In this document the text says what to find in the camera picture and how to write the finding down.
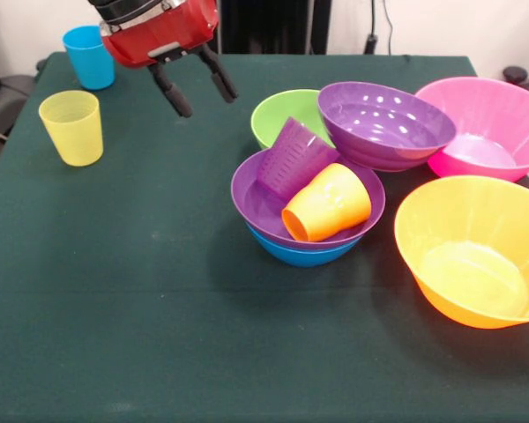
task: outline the bowl rim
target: bowl rim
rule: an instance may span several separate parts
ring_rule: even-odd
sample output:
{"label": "bowl rim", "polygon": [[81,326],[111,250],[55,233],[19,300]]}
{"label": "bowl rim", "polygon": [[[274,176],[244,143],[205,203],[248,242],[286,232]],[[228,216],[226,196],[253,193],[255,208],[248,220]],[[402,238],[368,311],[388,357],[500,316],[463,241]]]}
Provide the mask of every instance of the bowl rim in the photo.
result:
{"label": "bowl rim", "polygon": [[434,179],[433,181],[426,182],[423,185],[421,185],[421,186],[417,187],[416,189],[414,189],[412,192],[410,192],[406,196],[406,198],[404,198],[402,200],[402,202],[400,203],[400,205],[398,207],[398,210],[396,211],[396,217],[394,219],[394,240],[395,240],[395,242],[396,242],[396,244],[398,246],[399,254],[402,256],[402,259],[404,260],[404,262],[406,262],[406,266],[409,269],[409,271],[412,272],[413,275],[415,276],[415,280],[416,280],[416,282],[418,284],[425,285],[427,288],[429,288],[434,293],[439,295],[441,298],[444,298],[445,300],[447,300],[451,304],[454,304],[455,306],[457,306],[459,308],[462,308],[464,310],[467,310],[467,311],[470,311],[472,313],[475,313],[476,315],[483,315],[485,317],[489,317],[489,318],[496,319],[496,320],[502,320],[502,321],[505,321],[505,322],[515,322],[515,323],[529,323],[529,317],[507,317],[507,316],[504,316],[504,315],[495,315],[495,314],[492,314],[492,313],[485,313],[485,312],[482,312],[481,310],[478,310],[476,308],[467,307],[466,305],[461,304],[460,302],[451,299],[449,296],[443,295],[441,292],[436,290],[431,284],[426,283],[419,276],[418,272],[413,268],[413,266],[410,264],[410,261],[406,258],[406,254],[405,254],[405,252],[403,250],[403,245],[400,244],[399,236],[398,236],[398,233],[399,233],[399,221],[400,221],[400,216],[404,212],[404,204],[406,204],[409,201],[412,201],[411,198],[414,197],[414,194],[418,193],[422,189],[425,189],[424,187],[426,187],[429,184],[450,183],[451,181],[457,181],[457,180],[483,180],[483,181],[488,181],[488,182],[496,183],[498,185],[502,184],[507,189],[521,190],[522,192],[525,192],[526,195],[529,195],[529,189],[528,188],[522,187],[521,185],[518,185],[516,183],[505,181],[503,179],[493,178],[493,177],[490,177],[490,176],[482,176],[482,175],[476,175],[476,174],[461,174],[461,175],[455,175],[455,176],[447,176],[446,178],[438,178],[438,179]]}
{"label": "bowl rim", "polygon": [[389,90],[391,92],[395,92],[395,93],[399,93],[401,95],[405,95],[406,97],[409,97],[409,98],[413,98],[415,100],[418,100],[419,102],[421,103],[425,103],[425,105],[428,106],[428,108],[432,108],[434,109],[436,112],[438,112],[439,114],[443,115],[444,119],[447,120],[449,122],[449,124],[452,126],[452,128],[454,129],[454,137],[452,137],[451,139],[448,139],[447,141],[443,141],[443,142],[439,142],[438,144],[435,144],[435,145],[426,145],[426,146],[423,146],[423,147],[398,147],[398,146],[392,146],[392,145],[386,145],[386,144],[382,144],[382,143],[377,143],[376,141],[372,141],[370,139],[366,139],[366,138],[363,138],[363,137],[359,137],[361,141],[363,142],[366,142],[368,144],[372,144],[372,145],[376,145],[377,147],[384,147],[384,148],[389,148],[389,149],[392,149],[392,150],[399,150],[399,151],[407,151],[407,152],[422,152],[422,151],[427,151],[427,150],[439,150],[443,147],[445,147],[448,143],[450,143],[453,139],[455,139],[455,137],[457,136],[457,125],[455,124],[455,122],[452,121],[452,119],[450,119],[449,116],[447,116],[447,114],[443,113],[439,108],[436,108],[435,106],[433,106],[431,103],[428,103],[426,102],[425,100],[423,99],[420,99],[418,98],[416,95],[414,94],[411,94],[411,93],[408,93],[406,91],[403,91],[403,90],[399,90],[398,88],[394,88],[393,86],[387,86],[387,85],[382,85],[382,84],[375,84],[375,83],[372,83],[372,82],[361,82],[361,81],[340,81],[340,82],[334,82],[332,84],[329,84],[329,85],[326,85],[324,86],[320,91],[319,91],[319,95],[317,96],[317,108],[319,109],[319,114],[331,125],[335,126],[337,129],[339,130],[343,130],[345,131],[345,133],[347,133],[347,131],[341,126],[339,125],[338,123],[336,123],[335,121],[333,121],[324,111],[324,108],[322,107],[322,102],[321,102],[321,98],[322,98],[322,94],[326,93],[330,88],[336,86],[336,85],[363,85],[363,86],[373,86],[375,88],[383,88],[384,90]]}
{"label": "bowl rim", "polygon": [[[442,84],[448,84],[451,81],[461,81],[461,80],[464,80],[464,81],[467,81],[467,80],[472,80],[472,81],[478,80],[478,81],[482,82],[483,84],[502,86],[503,88],[506,88],[506,89],[508,89],[508,90],[510,90],[512,92],[520,93],[521,91],[523,91],[525,93],[525,95],[529,98],[529,91],[527,91],[525,88],[521,88],[520,86],[516,86],[516,85],[510,84],[510,83],[505,82],[505,81],[500,81],[500,80],[492,79],[492,78],[483,78],[483,77],[450,77],[450,78],[438,79],[438,80],[430,82],[429,84],[427,84],[427,85],[423,86],[422,88],[420,88],[415,93],[415,96],[417,97],[418,95],[423,94],[427,90],[433,89],[436,86],[439,86],[439,85],[442,85]],[[456,160],[456,161],[458,161],[460,163],[467,163],[467,164],[469,164],[471,166],[479,167],[479,168],[482,168],[482,169],[491,169],[491,170],[498,170],[498,171],[502,171],[502,170],[526,170],[526,169],[529,169],[529,164],[528,165],[517,165],[517,166],[514,166],[514,167],[499,167],[499,166],[491,166],[491,165],[482,165],[482,164],[479,164],[479,163],[472,163],[471,161],[462,160],[462,159],[459,159],[458,157],[455,157],[455,156],[447,153],[444,150],[444,148],[442,150],[440,150],[440,153],[442,153],[444,156],[446,156],[447,160]]]}
{"label": "bowl rim", "polygon": [[292,90],[280,91],[279,93],[275,93],[275,94],[270,95],[270,96],[266,97],[265,99],[261,100],[257,104],[257,106],[253,109],[253,113],[251,113],[251,115],[250,115],[250,130],[253,132],[253,135],[257,139],[259,145],[261,147],[264,147],[264,148],[270,148],[270,147],[272,147],[272,144],[274,144],[274,142],[272,142],[270,145],[268,145],[257,134],[257,131],[255,130],[255,119],[256,119],[256,116],[257,116],[257,112],[266,102],[268,102],[269,100],[273,100],[276,97],[280,97],[280,96],[291,94],[291,93],[303,93],[303,92],[306,92],[306,93],[317,93],[317,95],[319,95],[319,91],[320,90],[317,90],[317,89],[314,89],[314,88],[295,88],[295,89],[292,89]]}
{"label": "bowl rim", "polygon": [[[265,229],[263,229],[261,226],[259,225],[255,225],[253,222],[251,222],[248,217],[246,216],[246,214],[243,212],[243,210],[240,209],[239,205],[237,204],[237,202],[235,201],[235,195],[234,195],[234,182],[235,180],[237,179],[237,174],[241,171],[241,169],[247,164],[247,162],[249,160],[253,160],[257,155],[259,154],[266,154],[268,151],[268,149],[266,150],[261,150],[261,151],[258,151],[258,152],[255,152],[253,154],[251,154],[247,159],[245,159],[238,167],[237,169],[235,170],[235,172],[233,173],[233,176],[231,177],[231,183],[230,183],[230,186],[229,186],[229,195],[231,196],[231,199],[233,201],[233,204],[235,206],[235,209],[237,210],[237,212],[239,214],[241,214],[241,216],[243,217],[243,220],[246,222],[246,223],[249,223],[251,226],[253,226],[253,228],[255,228],[257,230],[257,232],[261,233],[265,239],[270,240],[270,236],[274,236],[274,237],[279,237],[279,235],[276,235],[276,234],[272,234],[270,231],[267,231]],[[380,192],[381,192],[381,195],[382,195],[382,208],[380,209],[380,211],[377,211],[376,214],[376,218],[373,219],[372,222],[370,222],[370,224],[368,226],[365,226],[358,234],[355,234],[353,236],[349,236],[343,240],[337,240],[337,241],[318,241],[318,242],[309,242],[309,241],[298,241],[299,244],[303,244],[303,245],[322,245],[325,246],[325,248],[320,248],[320,249],[310,249],[310,250],[307,250],[306,251],[317,251],[317,250],[327,250],[327,249],[336,249],[338,247],[342,247],[344,245],[348,245],[350,242],[353,242],[355,240],[359,240],[363,235],[365,235],[368,231],[370,231],[374,226],[376,226],[376,224],[378,223],[378,221],[380,220],[380,218],[382,218],[382,216],[384,215],[384,210],[386,208],[386,190],[384,189],[384,185],[382,184],[382,181],[380,181],[380,178],[378,177],[378,175],[376,174],[376,172],[372,169],[368,169],[366,167],[364,167],[365,170],[367,171],[370,171],[372,172],[372,174],[376,177],[376,184],[381,188],[380,189]]]}
{"label": "bowl rim", "polygon": [[350,242],[348,242],[346,244],[339,245],[338,247],[333,247],[333,248],[330,248],[330,249],[293,249],[291,247],[287,247],[286,245],[280,245],[280,244],[278,244],[278,243],[276,243],[274,241],[269,240],[264,235],[259,233],[258,230],[256,230],[249,222],[245,221],[245,224],[247,225],[247,227],[249,228],[251,233],[254,236],[257,237],[258,240],[263,241],[267,245],[269,245],[269,246],[271,246],[273,248],[276,248],[276,249],[280,249],[282,251],[286,251],[288,253],[303,254],[305,256],[315,256],[315,255],[337,253],[338,251],[341,251],[342,249],[348,249],[348,248],[353,247],[354,244],[356,244],[358,241],[360,241],[361,237],[362,237],[362,235],[361,235],[359,238],[357,238],[355,240],[352,240],[352,241],[350,241]]}

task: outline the orange cup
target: orange cup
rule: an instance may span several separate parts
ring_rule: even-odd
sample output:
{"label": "orange cup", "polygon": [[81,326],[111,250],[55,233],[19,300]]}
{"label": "orange cup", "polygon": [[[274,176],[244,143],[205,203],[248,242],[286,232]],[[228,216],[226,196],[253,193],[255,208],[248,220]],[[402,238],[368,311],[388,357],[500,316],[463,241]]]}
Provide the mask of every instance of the orange cup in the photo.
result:
{"label": "orange cup", "polygon": [[359,177],[332,163],[290,200],[282,211],[297,241],[322,241],[369,218],[372,204]]}

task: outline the table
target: table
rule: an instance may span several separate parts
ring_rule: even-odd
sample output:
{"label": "table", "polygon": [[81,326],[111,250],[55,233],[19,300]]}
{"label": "table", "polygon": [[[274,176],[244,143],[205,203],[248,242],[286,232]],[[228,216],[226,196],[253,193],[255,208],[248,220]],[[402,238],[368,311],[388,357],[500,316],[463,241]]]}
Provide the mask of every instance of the table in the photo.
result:
{"label": "table", "polygon": [[99,92],[105,154],[65,166],[37,116],[78,88],[54,54],[0,159],[0,421],[529,422],[529,324],[474,330],[421,296],[395,247],[399,202],[434,176],[380,174],[387,206],[346,256],[295,269],[229,197],[266,96],[364,80],[414,92],[463,57],[224,56],[225,104],[189,57]]}

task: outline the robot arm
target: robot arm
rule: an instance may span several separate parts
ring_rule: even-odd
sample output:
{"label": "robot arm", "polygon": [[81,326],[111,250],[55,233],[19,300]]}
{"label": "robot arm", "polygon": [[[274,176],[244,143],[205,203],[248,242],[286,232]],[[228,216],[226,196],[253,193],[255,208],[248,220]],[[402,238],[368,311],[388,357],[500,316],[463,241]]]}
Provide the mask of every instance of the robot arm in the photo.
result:
{"label": "robot arm", "polygon": [[223,99],[238,94],[207,42],[218,25],[215,0],[88,0],[104,19],[101,35],[109,53],[123,66],[147,67],[165,97],[180,116],[192,108],[163,65],[188,54],[197,55],[212,72]]}

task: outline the white wall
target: white wall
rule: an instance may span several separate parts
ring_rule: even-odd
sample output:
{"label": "white wall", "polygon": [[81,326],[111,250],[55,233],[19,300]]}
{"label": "white wall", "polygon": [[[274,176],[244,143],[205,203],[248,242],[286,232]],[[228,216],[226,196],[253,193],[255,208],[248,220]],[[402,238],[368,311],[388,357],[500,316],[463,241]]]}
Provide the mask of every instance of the white wall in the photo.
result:
{"label": "white wall", "polygon": [[63,34],[98,24],[87,0],[0,0],[0,75],[35,73],[35,64],[63,50]]}
{"label": "white wall", "polygon": [[[479,75],[499,78],[518,64],[529,70],[529,0],[386,0],[394,25],[392,53],[469,56]],[[328,52],[361,53],[370,31],[370,0],[333,0]],[[377,54],[389,27],[376,0]]]}
{"label": "white wall", "polygon": [[[512,63],[529,70],[529,0],[386,1],[395,54],[467,55],[479,74],[489,77],[499,77]],[[333,0],[330,53],[362,52],[369,4]],[[376,5],[376,52],[385,54],[388,26],[382,0]],[[99,21],[86,0],[0,0],[0,74],[34,73],[38,60],[63,49],[66,30]]]}

